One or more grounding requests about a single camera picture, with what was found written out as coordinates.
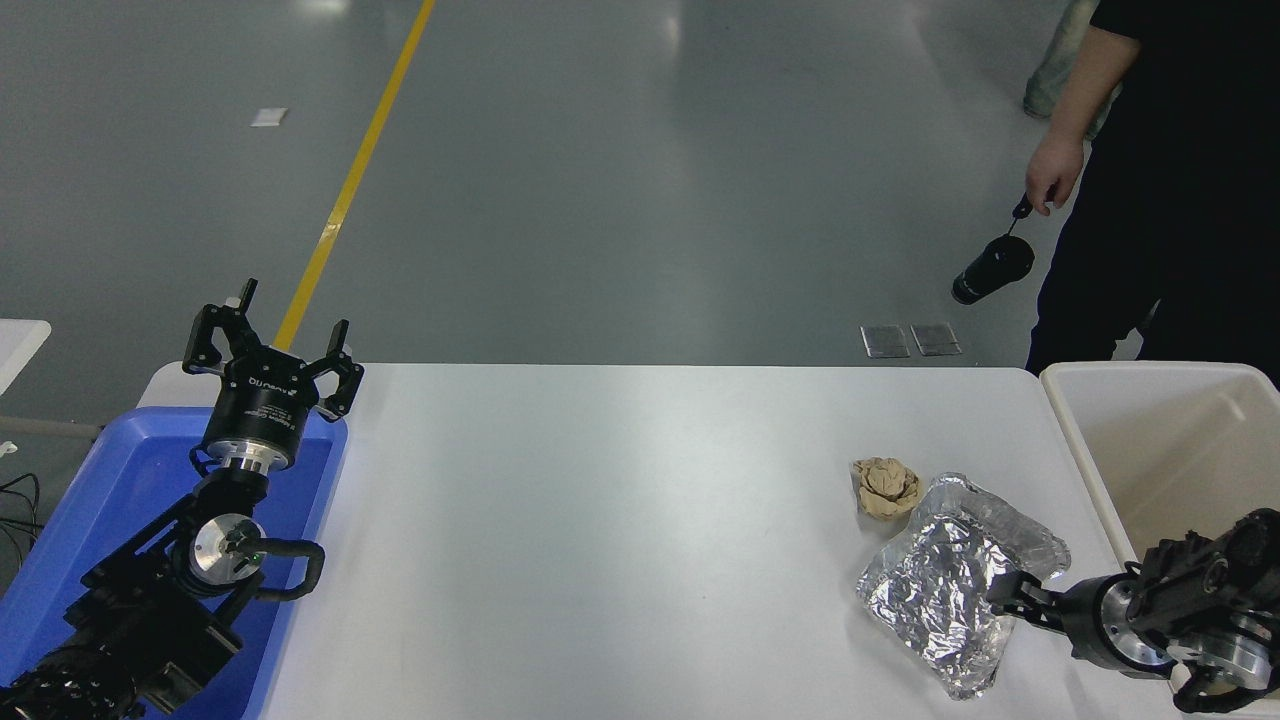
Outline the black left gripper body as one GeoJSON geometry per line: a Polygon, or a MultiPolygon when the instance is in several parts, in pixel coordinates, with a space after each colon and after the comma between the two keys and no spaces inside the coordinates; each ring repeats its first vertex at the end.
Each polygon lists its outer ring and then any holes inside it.
{"type": "Polygon", "coordinates": [[[224,459],[236,446],[256,445],[269,448],[274,462],[293,462],[319,400],[305,366],[302,359],[270,347],[233,357],[221,373],[204,452],[224,459]]]}

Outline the person's hand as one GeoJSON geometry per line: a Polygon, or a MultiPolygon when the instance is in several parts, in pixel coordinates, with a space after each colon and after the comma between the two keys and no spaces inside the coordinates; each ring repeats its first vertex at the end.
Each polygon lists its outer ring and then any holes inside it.
{"type": "Polygon", "coordinates": [[[1025,195],[1032,210],[1048,217],[1071,197],[1084,167],[1084,136],[1050,131],[1030,155],[1025,170],[1025,195]]]}

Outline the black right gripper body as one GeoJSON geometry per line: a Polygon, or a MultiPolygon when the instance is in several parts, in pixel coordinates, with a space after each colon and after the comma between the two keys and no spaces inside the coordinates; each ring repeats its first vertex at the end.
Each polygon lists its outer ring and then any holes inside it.
{"type": "Polygon", "coordinates": [[[1114,656],[1101,621],[1102,601],[1112,584],[1110,577],[1083,580],[1062,593],[1062,629],[1074,659],[1096,666],[1112,666],[1114,656]]]}

